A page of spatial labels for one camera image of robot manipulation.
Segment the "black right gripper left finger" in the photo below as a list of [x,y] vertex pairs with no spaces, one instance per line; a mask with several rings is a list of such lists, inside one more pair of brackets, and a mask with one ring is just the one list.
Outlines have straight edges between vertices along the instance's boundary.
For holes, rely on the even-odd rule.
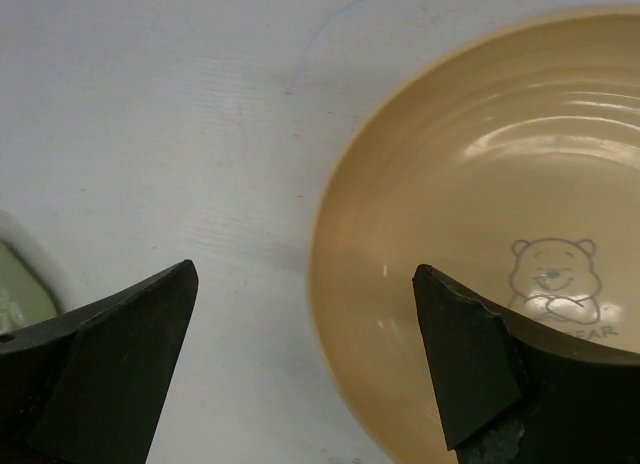
[[2,335],[2,462],[146,462],[197,290],[185,260]]

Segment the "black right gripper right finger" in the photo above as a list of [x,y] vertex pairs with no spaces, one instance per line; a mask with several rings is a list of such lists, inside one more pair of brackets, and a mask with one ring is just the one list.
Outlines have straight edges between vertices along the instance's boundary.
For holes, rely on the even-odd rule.
[[458,462],[638,462],[638,354],[540,324],[429,265],[413,289]]

